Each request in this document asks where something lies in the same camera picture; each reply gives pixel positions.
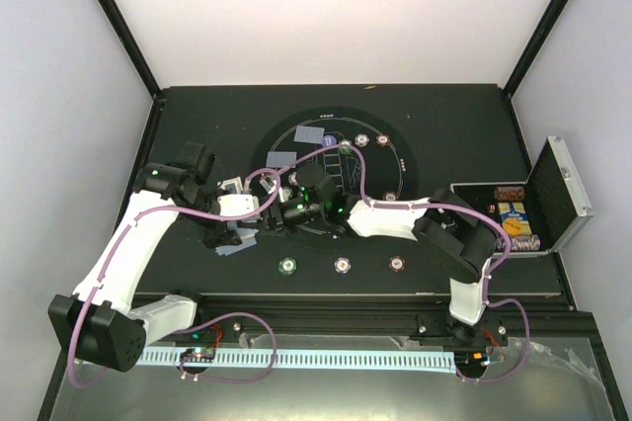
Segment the green chips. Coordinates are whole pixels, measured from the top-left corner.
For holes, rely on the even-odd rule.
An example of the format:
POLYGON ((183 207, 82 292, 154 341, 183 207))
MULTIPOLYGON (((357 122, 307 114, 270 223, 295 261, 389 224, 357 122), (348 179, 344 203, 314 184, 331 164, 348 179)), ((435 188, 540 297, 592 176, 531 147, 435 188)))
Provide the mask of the green chips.
POLYGON ((344 139, 344 140, 341 141, 341 151, 343 153, 350 153, 351 152, 351 146, 352 146, 352 144, 348 140, 344 139))

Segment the dealt card player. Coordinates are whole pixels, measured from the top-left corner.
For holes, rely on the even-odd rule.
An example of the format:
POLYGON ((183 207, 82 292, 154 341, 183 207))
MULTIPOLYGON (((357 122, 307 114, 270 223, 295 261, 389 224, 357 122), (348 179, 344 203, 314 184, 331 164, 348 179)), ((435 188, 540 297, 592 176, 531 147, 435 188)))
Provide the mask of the dealt card player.
POLYGON ((266 166, 273 169, 293 167, 297 160, 295 151, 269 151, 266 159, 266 166))
POLYGON ((325 129, 320 126, 297 126, 293 141, 298 143, 321 144, 325 129))

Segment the purple round button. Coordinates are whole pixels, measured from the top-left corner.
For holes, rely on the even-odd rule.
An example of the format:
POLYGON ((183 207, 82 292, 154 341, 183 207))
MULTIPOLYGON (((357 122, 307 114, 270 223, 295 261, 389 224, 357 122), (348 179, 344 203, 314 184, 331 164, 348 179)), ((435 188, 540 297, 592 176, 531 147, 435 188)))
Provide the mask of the purple round button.
POLYGON ((323 147, 331 147, 338 143, 338 140, 335 136, 326 134, 323 136, 321 144, 323 147))

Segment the dealt card top player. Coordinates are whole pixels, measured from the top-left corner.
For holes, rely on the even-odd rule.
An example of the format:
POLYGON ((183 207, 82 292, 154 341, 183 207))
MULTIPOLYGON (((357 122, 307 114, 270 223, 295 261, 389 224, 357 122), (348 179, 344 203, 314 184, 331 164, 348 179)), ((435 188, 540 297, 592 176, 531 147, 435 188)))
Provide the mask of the dealt card top player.
POLYGON ((321 144, 325 129, 320 126, 297 126, 293 141, 298 143, 321 144))

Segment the brown chips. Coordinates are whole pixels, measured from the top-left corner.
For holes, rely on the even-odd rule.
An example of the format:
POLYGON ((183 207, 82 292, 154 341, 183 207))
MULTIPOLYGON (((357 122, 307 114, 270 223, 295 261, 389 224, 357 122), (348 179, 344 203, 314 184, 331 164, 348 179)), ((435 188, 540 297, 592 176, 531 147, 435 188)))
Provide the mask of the brown chips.
POLYGON ((390 138, 386 134, 379 134, 376 137, 375 142, 379 146, 387 146, 390 143, 390 138))
POLYGON ((383 195, 383 200, 385 202, 397 202, 398 201, 398 195, 394 192, 387 192, 383 195))

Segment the green chip stack source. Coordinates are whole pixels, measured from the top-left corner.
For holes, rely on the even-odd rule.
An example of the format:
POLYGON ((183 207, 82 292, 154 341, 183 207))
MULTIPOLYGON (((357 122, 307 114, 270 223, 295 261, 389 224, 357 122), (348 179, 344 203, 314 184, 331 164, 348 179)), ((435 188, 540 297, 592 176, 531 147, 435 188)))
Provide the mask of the green chip stack source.
POLYGON ((293 258, 284 258, 278 263, 277 268, 283 276, 290 276, 296 271, 297 263, 293 258))

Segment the brown orange chip stack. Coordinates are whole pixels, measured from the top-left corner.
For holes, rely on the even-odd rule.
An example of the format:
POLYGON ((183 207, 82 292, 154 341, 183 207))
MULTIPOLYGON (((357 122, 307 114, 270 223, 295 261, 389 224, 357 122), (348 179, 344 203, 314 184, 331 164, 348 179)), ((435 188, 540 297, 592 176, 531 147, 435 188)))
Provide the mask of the brown orange chip stack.
POLYGON ((402 272, 406 268, 405 260, 401 257, 394 256, 389 260, 389 268, 396 273, 402 272))

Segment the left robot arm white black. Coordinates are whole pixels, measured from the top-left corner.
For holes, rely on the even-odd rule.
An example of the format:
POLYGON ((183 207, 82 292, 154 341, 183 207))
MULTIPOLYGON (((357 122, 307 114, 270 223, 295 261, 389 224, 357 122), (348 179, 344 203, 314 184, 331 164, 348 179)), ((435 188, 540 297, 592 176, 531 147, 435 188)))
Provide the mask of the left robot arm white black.
POLYGON ((207 192, 213 162, 205 146, 188 142, 176 160, 148 163, 139 172, 125 214, 98 262, 72 295, 56 295, 48 307, 69 365, 81 360, 127 372, 147 345, 167 335, 180 331, 199 341, 210 333, 212 318, 193 295, 166 295, 139 308, 132 300, 159 242, 180 215, 225 229, 228 221, 258 207, 239 180, 207 192))

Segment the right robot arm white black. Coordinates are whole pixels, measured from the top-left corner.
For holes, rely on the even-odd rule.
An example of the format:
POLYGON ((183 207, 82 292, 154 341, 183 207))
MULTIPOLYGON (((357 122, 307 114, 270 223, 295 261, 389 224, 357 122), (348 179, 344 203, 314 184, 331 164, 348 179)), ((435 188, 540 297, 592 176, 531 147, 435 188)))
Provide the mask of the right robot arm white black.
POLYGON ((429 198, 390 202, 345 193, 314 162, 299 168, 296 197, 275 202, 263 212, 263 228, 290 230, 318 219, 339 236, 389 237, 418 243, 425 257, 449 278, 446 332, 458 345, 472 345, 485 332, 494 265, 508 258, 511 238, 492 218, 473 210, 450 192, 429 198))

